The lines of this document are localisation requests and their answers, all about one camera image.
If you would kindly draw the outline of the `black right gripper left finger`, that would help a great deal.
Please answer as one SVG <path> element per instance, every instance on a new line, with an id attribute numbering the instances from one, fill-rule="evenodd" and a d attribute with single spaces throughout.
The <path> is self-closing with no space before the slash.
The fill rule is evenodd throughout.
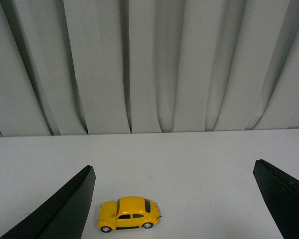
<path id="1" fill-rule="evenodd" d="M 90 211 L 95 172 L 87 165 L 2 239 L 80 239 Z"/>

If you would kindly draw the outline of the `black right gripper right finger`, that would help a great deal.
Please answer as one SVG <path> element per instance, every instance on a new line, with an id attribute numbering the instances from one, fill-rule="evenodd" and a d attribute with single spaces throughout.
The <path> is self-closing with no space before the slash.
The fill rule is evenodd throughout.
<path id="1" fill-rule="evenodd" d="M 299 180 L 263 159 L 253 174 L 282 237 L 299 239 Z"/>

